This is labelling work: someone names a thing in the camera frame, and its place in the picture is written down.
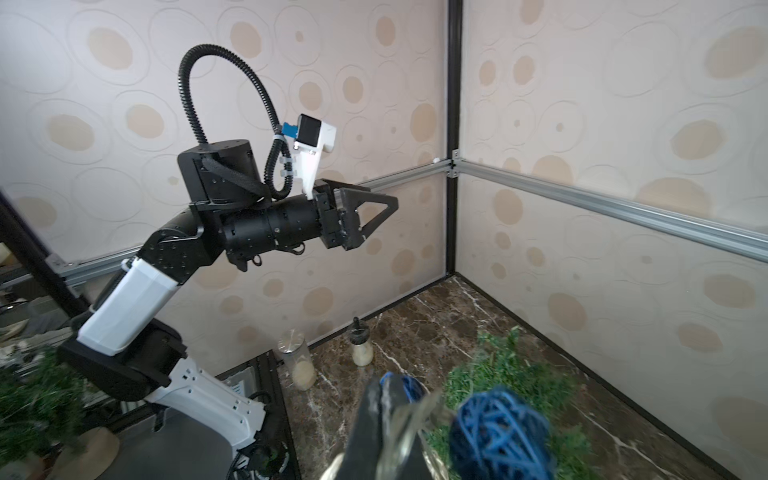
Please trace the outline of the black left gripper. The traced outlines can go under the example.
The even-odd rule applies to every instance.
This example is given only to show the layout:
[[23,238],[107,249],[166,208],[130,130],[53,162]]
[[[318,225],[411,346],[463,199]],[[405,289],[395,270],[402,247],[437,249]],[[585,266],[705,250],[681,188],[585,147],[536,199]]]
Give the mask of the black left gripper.
[[[320,238],[328,249],[359,248],[399,209],[399,200],[394,196],[328,179],[315,181],[313,198],[318,210]],[[360,210],[368,205],[381,210],[369,220],[362,220]]]

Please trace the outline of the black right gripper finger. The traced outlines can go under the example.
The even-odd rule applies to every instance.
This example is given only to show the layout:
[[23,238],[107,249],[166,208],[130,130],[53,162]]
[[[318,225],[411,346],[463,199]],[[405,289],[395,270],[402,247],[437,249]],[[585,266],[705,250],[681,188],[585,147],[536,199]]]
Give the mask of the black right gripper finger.
[[412,377],[372,379],[361,397],[337,479],[430,479],[421,430],[430,400]]

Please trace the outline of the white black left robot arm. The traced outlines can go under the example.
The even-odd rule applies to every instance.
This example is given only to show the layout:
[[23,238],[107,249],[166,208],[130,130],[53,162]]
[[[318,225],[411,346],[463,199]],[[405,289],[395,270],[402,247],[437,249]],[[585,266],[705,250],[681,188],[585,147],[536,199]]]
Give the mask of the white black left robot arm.
[[59,357],[109,396],[175,409],[236,450],[255,442],[266,408],[205,372],[158,312],[199,269],[220,257],[240,271],[263,254],[299,255],[309,240],[352,250],[399,206],[368,188],[321,180],[273,197],[246,140],[202,144],[178,158],[189,206],[155,231],[81,314]]

